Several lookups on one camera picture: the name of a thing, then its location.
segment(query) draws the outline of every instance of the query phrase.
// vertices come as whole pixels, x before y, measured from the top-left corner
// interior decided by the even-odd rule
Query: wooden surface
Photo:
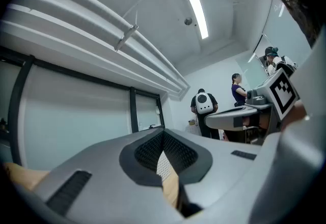
[[[12,162],[4,163],[4,167],[12,182],[20,184],[29,190],[33,190],[49,173],[47,171],[28,170]]]
[[[163,193],[170,204],[176,208],[179,193],[179,176],[172,166],[170,166],[170,171],[170,175],[162,182]]]
[[[28,190],[33,190],[49,173],[47,171],[28,170],[11,162],[4,163],[4,167],[12,182],[22,185]],[[170,175],[162,182],[163,193],[169,203],[176,207],[179,193],[179,177],[172,166],[170,166],[170,171]]]

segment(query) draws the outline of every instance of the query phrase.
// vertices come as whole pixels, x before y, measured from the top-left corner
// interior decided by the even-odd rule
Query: fluorescent light
[[[206,20],[205,20],[205,16],[200,0],[189,0],[189,1],[194,10],[197,23],[199,26],[200,34],[202,35],[202,39],[205,39],[208,37],[208,30],[207,30]]]
[[[249,62],[254,58],[255,55],[256,55],[256,54],[253,53],[253,55],[252,55],[251,58],[249,59],[248,63],[249,63]]]
[[[284,7],[285,7],[285,5],[284,5],[284,3],[282,3],[282,7],[281,7],[281,11],[280,11],[279,17],[281,17],[281,16],[282,16],[282,14],[283,14],[283,11],[284,11]]]

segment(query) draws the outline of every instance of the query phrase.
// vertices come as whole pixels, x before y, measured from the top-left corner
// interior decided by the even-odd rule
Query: black hair
[[[272,50],[272,48],[273,48],[273,47],[267,47],[267,48],[265,49],[265,55],[264,55],[264,57],[263,57],[264,60],[267,61],[267,55],[266,55],[266,52],[267,52],[268,49]]]
[[[235,80],[238,76],[240,76],[240,74],[238,74],[238,73],[235,73],[235,74],[232,75],[232,84],[234,84],[234,80]]]

